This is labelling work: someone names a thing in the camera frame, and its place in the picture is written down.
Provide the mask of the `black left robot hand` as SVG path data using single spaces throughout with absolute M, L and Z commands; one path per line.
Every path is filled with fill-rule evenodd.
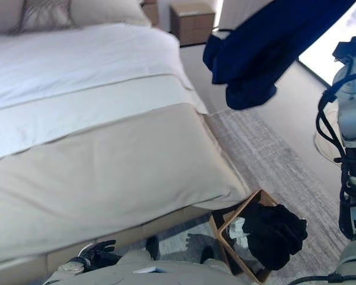
M 78 258 L 83 261 L 87 270 L 115 265 L 121 258 L 120 255 L 114 254 L 115 244 L 115 239 L 91 243 L 81 250 Z

